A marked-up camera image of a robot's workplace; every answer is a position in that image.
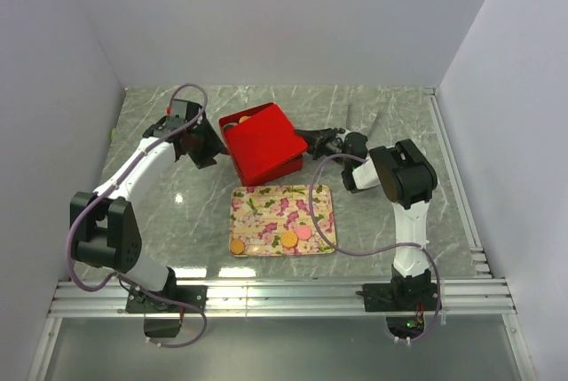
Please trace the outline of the metal tongs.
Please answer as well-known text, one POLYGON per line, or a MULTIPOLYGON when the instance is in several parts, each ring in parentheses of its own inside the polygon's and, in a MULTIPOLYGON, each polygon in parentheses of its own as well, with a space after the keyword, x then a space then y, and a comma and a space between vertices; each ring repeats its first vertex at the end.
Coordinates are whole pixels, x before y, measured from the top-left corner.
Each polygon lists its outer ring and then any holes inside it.
POLYGON ((346 108, 345 126, 349 131, 362 133, 370 138, 379 123, 380 112, 349 102, 346 108))

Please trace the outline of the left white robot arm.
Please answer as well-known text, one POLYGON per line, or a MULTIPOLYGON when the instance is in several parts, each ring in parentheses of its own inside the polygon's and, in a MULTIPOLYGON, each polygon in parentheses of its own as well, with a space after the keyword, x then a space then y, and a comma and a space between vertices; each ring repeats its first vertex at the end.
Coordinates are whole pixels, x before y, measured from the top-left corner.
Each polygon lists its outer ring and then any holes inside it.
POLYGON ((70 202, 66 264, 81 290, 97 291, 79 279, 75 263, 106 268, 131 286, 134 299, 145 300, 158 312, 180 306, 174 270, 143 249, 136 209, 151 185, 182 157, 207 168, 227 150, 205 113, 206 105, 171 99, 167 112, 148 127, 134 153, 105 183, 91 192, 78 192, 70 202))

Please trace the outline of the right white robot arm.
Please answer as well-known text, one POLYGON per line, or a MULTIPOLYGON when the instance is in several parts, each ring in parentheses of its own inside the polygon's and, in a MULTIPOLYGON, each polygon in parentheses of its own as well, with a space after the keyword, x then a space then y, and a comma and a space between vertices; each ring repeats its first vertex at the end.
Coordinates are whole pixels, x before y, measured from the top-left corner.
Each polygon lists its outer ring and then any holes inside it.
POLYGON ((343 128, 294 130, 307 153, 343 166, 343 185, 355 194, 381 187, 395 218, 394 250, 388 284, 370 284, 360 295, 368 311, 423 312, 441 307, 439 277, 427 246, 427 214, 438 175, 411 139, 391 147, 367 147, 367 136, 343 128))

